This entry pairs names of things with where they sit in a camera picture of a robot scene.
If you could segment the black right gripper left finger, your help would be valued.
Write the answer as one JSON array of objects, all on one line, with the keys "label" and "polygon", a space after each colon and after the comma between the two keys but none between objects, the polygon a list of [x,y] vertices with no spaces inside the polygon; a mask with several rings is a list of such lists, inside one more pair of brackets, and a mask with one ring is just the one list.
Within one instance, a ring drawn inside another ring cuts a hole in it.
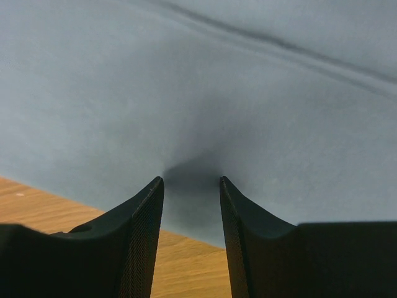
[{"label": "black right gripper left finger", "polygon": [[149,297],[163,202],[157,177],[69,232],[1,225],[1,296]]}]

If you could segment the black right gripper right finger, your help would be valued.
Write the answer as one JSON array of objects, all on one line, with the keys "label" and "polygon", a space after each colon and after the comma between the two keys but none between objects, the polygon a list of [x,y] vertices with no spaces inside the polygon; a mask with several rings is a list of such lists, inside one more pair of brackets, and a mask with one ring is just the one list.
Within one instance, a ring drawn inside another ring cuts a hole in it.
[{"label": "black right gripper right finger", "polygon": [[396,223],[292,225],[226,177],[220,205],[233,297],[395,297]]}]

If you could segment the light blue t shirt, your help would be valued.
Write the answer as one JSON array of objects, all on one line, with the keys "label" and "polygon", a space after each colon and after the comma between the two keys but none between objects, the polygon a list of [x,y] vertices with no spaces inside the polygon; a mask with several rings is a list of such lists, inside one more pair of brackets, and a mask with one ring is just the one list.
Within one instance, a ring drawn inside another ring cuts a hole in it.
[{"label": "light blue t shirt", "polygon": [[218,182],[293,224],[396,219],[395,1],[2,1],[1,175],[223,246]]}]

